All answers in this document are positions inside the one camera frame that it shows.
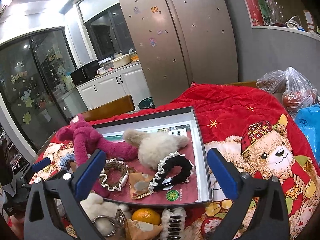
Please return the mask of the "orange triangular snack pack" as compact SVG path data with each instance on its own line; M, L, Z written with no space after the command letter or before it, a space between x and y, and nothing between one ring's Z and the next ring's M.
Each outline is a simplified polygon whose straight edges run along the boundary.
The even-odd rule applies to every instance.
M130 197L132 200L142 199L150 195L149 184L153 176L146 173L131 173L129 175Z

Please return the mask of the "magenta plush bear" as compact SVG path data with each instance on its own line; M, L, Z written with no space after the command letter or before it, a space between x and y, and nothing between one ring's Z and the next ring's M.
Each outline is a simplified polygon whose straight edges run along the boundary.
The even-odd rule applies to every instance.
M70 126L59 129L56 133L59 141L72 141L75 154L76 166L80 167L88 161L88 156L96 150L101 150L106 155L115 157L112 164L120 166L122 172L119 184L107 184L107 175L103 175L103 181L99 182L94 178L92 190L101 195L108 197L110 192L121 191L129 177L128 166L125 160L133 160L137 157L137 148L127 142L112 142L106 140L93 126L86 122L82 114L78 114L70 123Z

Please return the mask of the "clear plastic bag of fruit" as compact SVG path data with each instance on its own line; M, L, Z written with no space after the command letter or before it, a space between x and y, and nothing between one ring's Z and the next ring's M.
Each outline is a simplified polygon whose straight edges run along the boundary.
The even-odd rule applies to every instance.
M280 95L282 105L293 118L300 109L318 100L317 88L293 67L268 72L257 79L256 85L270 94Z

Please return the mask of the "red gift box on shelf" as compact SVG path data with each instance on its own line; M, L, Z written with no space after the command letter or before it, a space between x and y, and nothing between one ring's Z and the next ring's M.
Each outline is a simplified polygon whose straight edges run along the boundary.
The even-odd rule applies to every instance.
M264 25L264 19L260 10L259 0L246 0L252 25Z

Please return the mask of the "cream plastic basin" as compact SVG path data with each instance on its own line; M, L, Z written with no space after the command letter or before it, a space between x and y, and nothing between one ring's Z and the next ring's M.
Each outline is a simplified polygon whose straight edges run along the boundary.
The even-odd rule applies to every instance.
M123 67L131 62L131 55L126 54L119 57L116 57L114 60L111 61L114 68Z

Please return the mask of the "black white lace scrunchie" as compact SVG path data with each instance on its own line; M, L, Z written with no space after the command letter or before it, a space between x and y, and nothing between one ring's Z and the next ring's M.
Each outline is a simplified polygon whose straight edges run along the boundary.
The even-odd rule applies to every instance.
M189 182L194 174L193 163L179 152L170 153L160 160L157 171L149 184L151 193Z

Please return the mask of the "gold snack pack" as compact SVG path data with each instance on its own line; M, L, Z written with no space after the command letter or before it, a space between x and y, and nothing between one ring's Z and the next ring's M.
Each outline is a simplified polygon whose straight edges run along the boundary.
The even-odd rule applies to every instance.
M126 239L130 240L156 239L162 230L163 226L161 225L153 225L138 220L127 219L125 223Z

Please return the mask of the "black shallow gift box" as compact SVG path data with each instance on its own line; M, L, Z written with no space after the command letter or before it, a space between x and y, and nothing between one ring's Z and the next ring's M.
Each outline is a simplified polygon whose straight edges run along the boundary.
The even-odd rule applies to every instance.
M138 157L107 157L99 186L104 199L134 206L189 206L213 198L206 151L193 107L95 124L104 139L138 148Z

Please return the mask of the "glass sliding door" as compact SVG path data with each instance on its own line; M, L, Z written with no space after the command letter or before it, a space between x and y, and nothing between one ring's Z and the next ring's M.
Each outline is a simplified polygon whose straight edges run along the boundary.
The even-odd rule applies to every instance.
M75 61L63 28L24 35L1 46L1 95L35 151L70 119L62 96Z

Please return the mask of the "olive brown scrunchie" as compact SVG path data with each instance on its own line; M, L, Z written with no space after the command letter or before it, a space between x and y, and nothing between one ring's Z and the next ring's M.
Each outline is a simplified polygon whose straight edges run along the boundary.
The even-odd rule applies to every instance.
M125 186L129 175L135 173L133 167L117 159L108 159L100 172L100 185L109 192L121 191Z

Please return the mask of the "orange tangerine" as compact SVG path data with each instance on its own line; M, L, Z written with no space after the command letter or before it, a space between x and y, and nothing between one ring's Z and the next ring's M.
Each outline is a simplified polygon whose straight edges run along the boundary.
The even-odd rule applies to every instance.
M132 220L145 222L153 225L161 224L160 214L150 208L136 210L131 217Z

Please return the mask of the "blue crochet scrunchie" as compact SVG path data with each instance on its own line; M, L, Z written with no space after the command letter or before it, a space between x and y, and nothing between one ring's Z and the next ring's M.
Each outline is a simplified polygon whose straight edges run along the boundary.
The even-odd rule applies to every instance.
M68 171L69 170L69 163L75 161L75 154L74 153L67 153L65 156L60 158L59 167L62 170Z

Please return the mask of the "champagne double door refrigerator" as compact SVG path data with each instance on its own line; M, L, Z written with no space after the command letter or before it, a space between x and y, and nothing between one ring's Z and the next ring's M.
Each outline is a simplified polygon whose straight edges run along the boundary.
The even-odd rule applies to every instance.
M192 83L238 81L225 0L119 0L156 106Z

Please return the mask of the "red teddy bear blanket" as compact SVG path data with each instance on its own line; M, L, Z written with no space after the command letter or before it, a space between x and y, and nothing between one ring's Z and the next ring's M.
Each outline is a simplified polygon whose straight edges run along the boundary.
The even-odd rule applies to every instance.
M274 96L243 86L194 85L167 105L115 116L109 122L185 107L195 110L206 157L210 149L217 148L239 172L247 172L253 178L263 180L278 177L287 205L289 239L297 238L319 208L319 168L306 137ZM209 239L233 201L225 196L209 165L208 168L213 198L206 204L125 205L132 214L138 209L150 208L160 217L164 209L182 207L187 214L184 239ZM235 239L247 230L258 201L258 197L251 201ZM77 239L61 200L55 199L54 203L66 232ZM126 239L125 223L128 218L120 209L115 218L96 217L91 221L93 225L98 218L107 218L114 226L109 235L102 235L104 239Z

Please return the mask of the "white mug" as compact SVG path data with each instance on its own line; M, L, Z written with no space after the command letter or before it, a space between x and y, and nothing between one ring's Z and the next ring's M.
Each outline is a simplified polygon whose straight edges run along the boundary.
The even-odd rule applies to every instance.
M106 72L107 72L107 70L106 70L104 67L100 67L100 68L97 70L97 74L98 74L98 75L105 74Z

